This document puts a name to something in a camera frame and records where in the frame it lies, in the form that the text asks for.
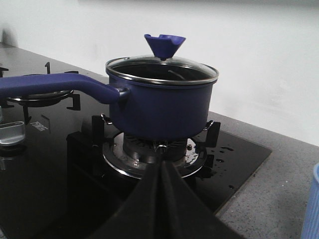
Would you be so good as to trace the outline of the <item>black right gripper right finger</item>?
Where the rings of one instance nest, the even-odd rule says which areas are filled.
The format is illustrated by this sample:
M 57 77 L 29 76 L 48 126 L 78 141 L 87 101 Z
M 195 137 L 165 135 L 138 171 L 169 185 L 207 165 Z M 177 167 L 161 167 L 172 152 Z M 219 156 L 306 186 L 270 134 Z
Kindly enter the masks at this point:
M 170 239 L 242 238 L 214 216 L 169 161 L 161 163 L 160 187 L 164 225 Z

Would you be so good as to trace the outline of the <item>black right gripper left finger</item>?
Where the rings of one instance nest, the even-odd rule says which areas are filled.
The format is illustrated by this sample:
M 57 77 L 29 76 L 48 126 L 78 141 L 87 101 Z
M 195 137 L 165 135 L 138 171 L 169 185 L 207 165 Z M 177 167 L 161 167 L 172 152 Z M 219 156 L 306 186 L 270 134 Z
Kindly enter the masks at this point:
M 90 238 L 170 239 L 167 203 L 160 180 L 160 164 L 149 164 L 124 204 Z

